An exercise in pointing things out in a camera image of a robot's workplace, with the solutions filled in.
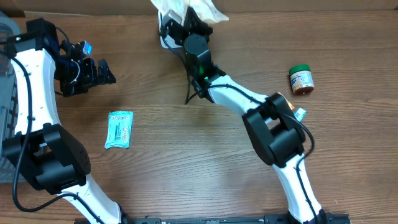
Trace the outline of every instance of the green lid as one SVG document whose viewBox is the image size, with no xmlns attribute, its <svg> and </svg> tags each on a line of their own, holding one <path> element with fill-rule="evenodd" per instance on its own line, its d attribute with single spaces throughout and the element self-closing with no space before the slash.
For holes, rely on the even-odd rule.
<svg viewBox="0 0 398 224">
<path fill-rule="evenodd" d="M 289 75 L 292 76 L 294 73 L 300 72 L 300 71 L 311 71 L 310 66 L 307 64 L 296 65 L 289 70 Z"/>
</svg>

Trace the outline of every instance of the tabletop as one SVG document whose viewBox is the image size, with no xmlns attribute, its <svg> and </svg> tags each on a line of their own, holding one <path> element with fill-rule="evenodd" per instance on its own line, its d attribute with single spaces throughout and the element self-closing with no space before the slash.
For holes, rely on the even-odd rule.
<svg viewBox="0 0 398 224">
<path fill-rule="evenodd" d="M 352 223 L 398 218 L 398 13 L 272 12 L 228 14 L 213 25 L 215 63 L 246 88 L 284 94 L 307 110 L 315 137 L 306 160 L 323 208 Z M 46 18 L 72 42 L 87 40 L 117 83 L 56 97 L 63 127 L 87 149 L 91 173 L 132 217 L 254 217 L 286 213 L 272 167 L 254 152 L 241 118 L 194 98 L 176 56 L 160 46 L 156 16 Z M 27 19 L 16 19 L 25 30 Z M 315 90 L 294 96 L 289 69 L 310 65 Z M 129 149 L 104 148 L 108 113 L 134 112 Z M 38 206 L 53 195 L 19 186 L 19 200 Z M 72 223 L 82 215 L 66 201 L 37 213 L 12 202 L 0 185 L 0 223 Z"/>
</svg>

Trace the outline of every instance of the white arm segment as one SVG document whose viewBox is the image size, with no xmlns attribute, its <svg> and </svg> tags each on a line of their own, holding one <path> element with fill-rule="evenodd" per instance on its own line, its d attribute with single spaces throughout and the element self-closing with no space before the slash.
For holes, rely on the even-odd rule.
<svg viewBox="0 0 398 224">
<path fill-rule="evenodd" d="M 29 73 L 30 85 L 32 87 L 32 132 L 43 128 L 43 124 L 60 124 L 55 104 L 54 72 L 55 62 L 51 55 L 45 50 L 25 50 L 19 52 L 16 59 L 25 66 Z M 27 87 L 24 72 L 11 60 L 17 77 L 18 92 L 18 120 L 15 133 L 19 131 L 26 134 L 27 129 Z"/>
<path fill-rule="evenodd" d="M 65 193 L 77 194 L 86 202 L 96 216 L 104 221 L 104 223 L 121 223 L 122 216 L 119 205 L 105 195 L 98 184 L 94 181 L 91 174 L 86 176 L 86 184 L 84 186 L 75 185 L 73 187 L 69 187 L 65 190 L 62 190 L 62 193 L 59 195 Z M 65 197 L 65 199 L 75 206 L 90 223 L 97 223 L 95 218 L 90 215 L 87 209 L 78 200 L 74 200 L 73 197 Z"/>
<path fill-rule="evenodd" d="M 272 165 L 272 167 L 278 174 L 279 180 L 285 190 L 287 201 L 289 203 L 289 212 L 300 223 L 310 221 L 314 218 L 310 206 L 305 199 L 295 169 L 299 159 L 301 159 L 303 156 L 304 154 L 302 154 L 301 156 L 296 155 L 295 157 L 291 158 L 289 161 L 286 162 L 286 166 L 284 168 L 277 167 L 275 164 Z M 308 179 L 307 171 L 305 170 L 304 162 L 305 161 L 302 161 L 299 165 L 300 176 L 303 180 L 305 191 L 307 192 L 308 198 L 312 203 L 315 214 L 318 215 L 322 207 L 312 192 L 311 184 Z"/>
<path fill-rule="evenodd" d="M 211 85 L 219 85 L 219 84 L 228 84 L 232 86 L 236 86 L 239 89 L 243 90 L 249 96 L 264 102 L 267 98 L 266 95 L 260 95 L 258 93 L 254 93 L 241 85 L 234 82 L 230 76 L 225 75 L 223 77 L 217 78 L 215 81 L 211 83 Z M 245 96 L 237 92 L 232 88 L 219 87 L 219 88 L 210 88 L 208 90 L 211 99 L 218 105 L 222 105 L 235 112 L 239 116 L 242 116 L 247 113 L 248 110 L 254 109 L 258 107 L 257 103 L 251 102 Z M 305 200 L 303 190 L 300 186 L 299 178 L 297 177 L 297 173 L 295 171 L 295 166 L 299 159 L 304 155 L 297 155 L 286 163 L 286 167 L 279 168 L 273 165 L 273 168 L 277 172 L 279 176 L 279 180 L 282 183 L 282 186 L 285 190 L 285 194 L 287 197 L 287 201 L 289 203 L 289 212 L 292 216 L 298 220 L 300 223 L 305 221 L 309 221 L 313 219 L 313 213 L 310 210 L 310 206 Z M 308 194 L 309 199 L 311 200 L 312 206 L 315 210 L 315 213 L 318 215 L 321 210 L 321 205 L 315 198 L 311 184 L 307 176 L 307 172 L 305 171 L 304 161 L 300 163 L 300 176 L 303 180 L 305 190 Z"/>
</svg>

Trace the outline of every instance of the wooden surface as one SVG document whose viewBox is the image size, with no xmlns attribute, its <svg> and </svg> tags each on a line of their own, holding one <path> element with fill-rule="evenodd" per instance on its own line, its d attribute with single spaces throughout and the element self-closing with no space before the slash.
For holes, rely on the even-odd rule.
<svg viewBox="0 0 398 224">
<path fill-rule="evenodd" d="M 153 15 L 157 9 L 149 0 L 8 0 L 26 16 L 38 12 L 84 15 Z M 350 11 L 388 10 L 398 6 L 398 0 L 213 0 L 223 13 L 290 12 L 290 11 Z"/>
<path fill-rule="evenodd" d="M 250 90 L 282 92 L 305 108 L 316 140 L 306 161 L 323 208 L 353 223 L 398 219 L 398 13 L 287 12 L 229 14 L 215 25 L 213 60 Z M 24 19 L 17 19 L 24 27 Z M 253 217 L 285 213 L 274 170 L 256 156 L 241 118 L 195 98 L 184 106 L 185 73 L 160 47 L 155 16 L 49 19 L 72 42 L 88 40 L 117 79 L 62 98 L 63 126 L 87 148 L 92 175 L 133 217 Z M 292 96 L 290 67 L 308 63 L 315 91 Z M 105 150 L 108 113 L 134 112 L 129 149 Z M 27 184 L 27 207 L 49 200 Z M 67 202 L 19 212 L 11 185 L 0 185 L 0 223 L 72 223 Z"/>
</svg>

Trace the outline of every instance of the wooden table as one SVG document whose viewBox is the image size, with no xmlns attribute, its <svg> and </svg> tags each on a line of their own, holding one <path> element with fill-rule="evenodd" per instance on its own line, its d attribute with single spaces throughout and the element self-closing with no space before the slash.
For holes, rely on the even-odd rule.
<svg viewBox="0 0 398 224">
<path fill-rule="evenodd" d="M 214 25 L 213 60 L 250 90 L 282 92 L 308 113 L 316 139 L 307 159 L 313 190 L 353 223 L 398 218 L 398 13 L 230 14 Z M 160 47 L 155 16 L 48 18 L 72 42 L 88 40 L 117 84 L 57 97 L 63 126 L 86 147 L 92 175 L 132 217 L 252 217 L 287 212 L 274 170 L 256 156 L 241 118 L 195 98 L 183 105 L 185 72 Z M 25 29 L 25 19 L 16 20 Z M 308 63 L 315 91 L 293 96 L 288 71 Z M 105 150 L 108 113 L 134 112 L 129 149 Z M 53 196 L 21 184 L 26 207 Z M 0 185 L 0 223 L 72 223 L 68 202 L 22 213 Z"/>
</svg>

